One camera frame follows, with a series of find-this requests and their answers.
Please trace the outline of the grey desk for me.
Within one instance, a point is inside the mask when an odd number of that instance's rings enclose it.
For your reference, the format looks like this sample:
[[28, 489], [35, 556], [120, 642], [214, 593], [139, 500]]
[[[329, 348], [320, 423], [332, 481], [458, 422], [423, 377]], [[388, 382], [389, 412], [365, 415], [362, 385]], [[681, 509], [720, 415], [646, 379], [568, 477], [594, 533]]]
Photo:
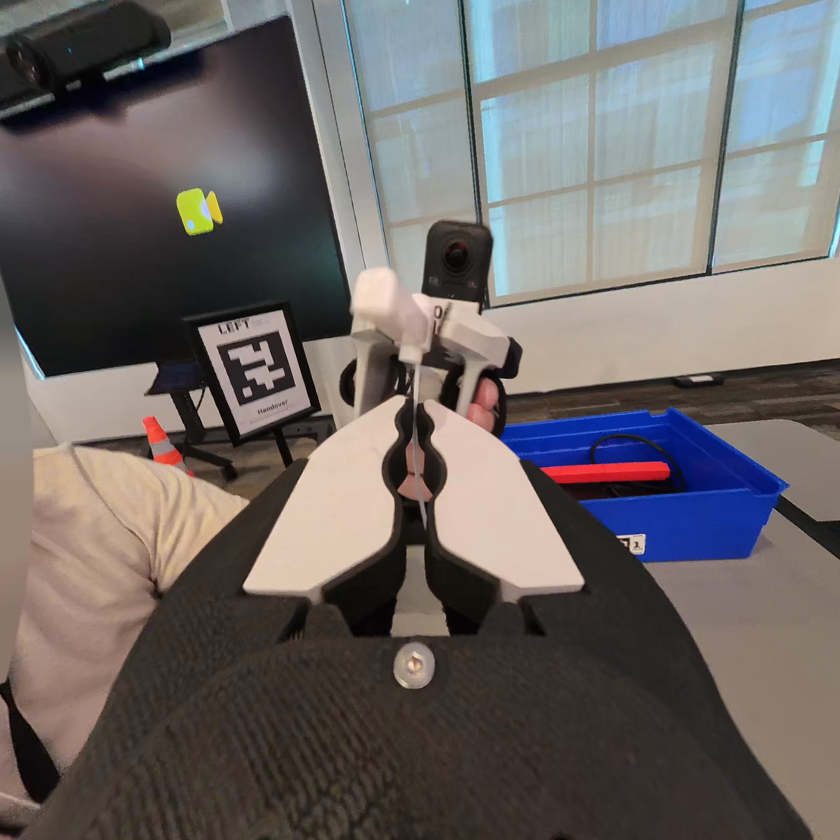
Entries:
[[748, 559], [581, 568], [562, 643], [674, 696], [706, 662], [721, 702], [814, 838], [839, 838], [838, 560], [773, 513]]

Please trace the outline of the person's cream shirt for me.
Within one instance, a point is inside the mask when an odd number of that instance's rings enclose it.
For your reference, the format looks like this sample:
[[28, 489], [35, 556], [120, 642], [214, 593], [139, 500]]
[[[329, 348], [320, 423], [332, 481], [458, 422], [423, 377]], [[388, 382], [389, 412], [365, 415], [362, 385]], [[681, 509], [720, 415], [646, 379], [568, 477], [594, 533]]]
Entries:
[[159, 600], [249, 501], [135, 455], [33, 451], [28, 573], [10, 691], [58, 774], [73, 764]]

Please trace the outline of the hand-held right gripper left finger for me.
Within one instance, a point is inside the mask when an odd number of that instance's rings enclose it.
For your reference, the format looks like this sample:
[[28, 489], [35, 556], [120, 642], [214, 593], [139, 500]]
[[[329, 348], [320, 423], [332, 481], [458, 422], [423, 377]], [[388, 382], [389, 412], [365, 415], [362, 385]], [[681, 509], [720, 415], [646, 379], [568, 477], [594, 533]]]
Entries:
[[396, 396], [319, 446], [245, 577], [248, 595], [335, 606], [354, 635], [391, 636], [406, 576], [411, 397]]

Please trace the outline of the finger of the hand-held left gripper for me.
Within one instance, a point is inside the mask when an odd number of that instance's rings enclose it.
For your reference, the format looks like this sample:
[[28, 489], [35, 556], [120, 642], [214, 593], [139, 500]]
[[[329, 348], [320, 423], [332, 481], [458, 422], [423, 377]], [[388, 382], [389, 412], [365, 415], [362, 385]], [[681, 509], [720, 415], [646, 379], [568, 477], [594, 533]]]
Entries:
[[477, 303], [435, 304], [434, 352], [464, 367], [455, 408], [458, 415], [467, 417], [480, 377], [488, 369], [501, 370], [510, 347], [509, 337], [480, 314]]
[[386, 384], [399, 347], [374, 324], [355, 324], [351, 338], [356, 349], [353, 419], [359, 419], [388, 399]]

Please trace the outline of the framed marker sign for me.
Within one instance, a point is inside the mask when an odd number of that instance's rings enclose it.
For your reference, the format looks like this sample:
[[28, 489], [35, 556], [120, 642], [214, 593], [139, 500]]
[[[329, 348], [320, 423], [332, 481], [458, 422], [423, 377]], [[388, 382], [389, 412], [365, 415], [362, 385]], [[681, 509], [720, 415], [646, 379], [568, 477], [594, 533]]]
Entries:
[[321, 410], [289, 301], [182, 318], [232, 446], [270, 434], [292, 462], [286, 425]]

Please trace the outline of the black webcam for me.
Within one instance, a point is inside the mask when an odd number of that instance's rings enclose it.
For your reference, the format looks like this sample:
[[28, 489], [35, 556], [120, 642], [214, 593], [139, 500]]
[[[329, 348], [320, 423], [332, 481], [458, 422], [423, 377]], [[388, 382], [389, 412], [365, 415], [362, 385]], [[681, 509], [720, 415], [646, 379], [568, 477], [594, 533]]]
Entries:
[[83, 88], [171, 45], [165, 18], [141, 2], [96, 2], [19, 29], [2, 47], [2, 123], [73, 106]]

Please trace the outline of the red flat bar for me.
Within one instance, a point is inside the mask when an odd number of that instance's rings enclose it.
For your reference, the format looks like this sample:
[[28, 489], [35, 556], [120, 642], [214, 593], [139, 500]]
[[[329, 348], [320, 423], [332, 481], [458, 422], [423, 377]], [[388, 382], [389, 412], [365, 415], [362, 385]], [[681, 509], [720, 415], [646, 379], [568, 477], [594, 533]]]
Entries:
[[671, 476], [671, 468], [664, 461], [558, 465], [542, 467], [541, 470], [564, 486], [662, 482], [668, 481]]

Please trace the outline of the blue plastic bin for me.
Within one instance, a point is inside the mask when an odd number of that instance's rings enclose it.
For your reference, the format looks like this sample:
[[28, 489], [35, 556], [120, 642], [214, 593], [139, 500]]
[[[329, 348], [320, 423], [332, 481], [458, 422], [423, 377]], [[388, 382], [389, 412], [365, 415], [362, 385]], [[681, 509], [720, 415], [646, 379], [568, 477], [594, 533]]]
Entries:
[[646, 563], [750, 556], [789, 483], [675, 408], [516, 423], [501, 440], [538, 467], [664, 461], [668, 481], [568, 489]]

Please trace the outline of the person's left hand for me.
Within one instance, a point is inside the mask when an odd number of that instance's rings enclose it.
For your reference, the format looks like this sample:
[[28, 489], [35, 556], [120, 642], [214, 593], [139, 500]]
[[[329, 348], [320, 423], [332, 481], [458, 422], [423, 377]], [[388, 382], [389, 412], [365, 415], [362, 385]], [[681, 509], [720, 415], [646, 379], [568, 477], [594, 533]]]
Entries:
[[496, 434], [501, 418], [501, 389], [487, 376], [479, 380], [467, 410], [467, 419], [489, 434]]

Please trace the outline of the large grid window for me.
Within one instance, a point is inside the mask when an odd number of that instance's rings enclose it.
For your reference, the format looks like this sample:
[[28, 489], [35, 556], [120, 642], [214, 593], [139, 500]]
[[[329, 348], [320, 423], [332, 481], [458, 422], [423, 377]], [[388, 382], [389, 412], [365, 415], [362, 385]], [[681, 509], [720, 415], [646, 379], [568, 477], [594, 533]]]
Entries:
[[342, 2], [388, 260], [486, 225], [490, 303], [838, 251], [838, 2]]

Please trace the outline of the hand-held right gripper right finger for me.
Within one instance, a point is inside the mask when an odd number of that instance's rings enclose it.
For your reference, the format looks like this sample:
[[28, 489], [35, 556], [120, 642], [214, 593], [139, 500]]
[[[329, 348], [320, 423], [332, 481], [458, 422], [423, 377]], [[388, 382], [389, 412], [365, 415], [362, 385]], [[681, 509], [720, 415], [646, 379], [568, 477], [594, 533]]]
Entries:
[[496, 620], [547, 634], [585, 602], [585, 509], [462, 416], [428, 401], [423, 418], [424, 571], [446, 634], [475, 636]]

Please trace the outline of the orange traffic cone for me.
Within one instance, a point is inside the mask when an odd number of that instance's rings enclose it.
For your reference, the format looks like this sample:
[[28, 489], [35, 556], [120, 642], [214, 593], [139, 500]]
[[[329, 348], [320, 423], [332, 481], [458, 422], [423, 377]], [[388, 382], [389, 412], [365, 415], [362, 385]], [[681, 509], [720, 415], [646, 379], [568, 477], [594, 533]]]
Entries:
[[149, 442], [151, 456], [155, 463], [179, 469], [186, 475], [194, 477], [193, 472], [187, 468], [183, 456], [175, 448], [155, 416], [144, 417], [143, 427]]

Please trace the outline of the large black monitor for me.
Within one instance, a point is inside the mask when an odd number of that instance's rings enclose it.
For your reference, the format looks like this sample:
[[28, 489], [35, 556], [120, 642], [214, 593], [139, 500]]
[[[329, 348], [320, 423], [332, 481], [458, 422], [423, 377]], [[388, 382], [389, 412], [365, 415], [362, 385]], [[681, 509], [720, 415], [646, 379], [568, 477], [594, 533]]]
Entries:
[[191, 355], [182, 319], [350, 293], [288, 16], [2, 122], [2, 280], [47, 376]]

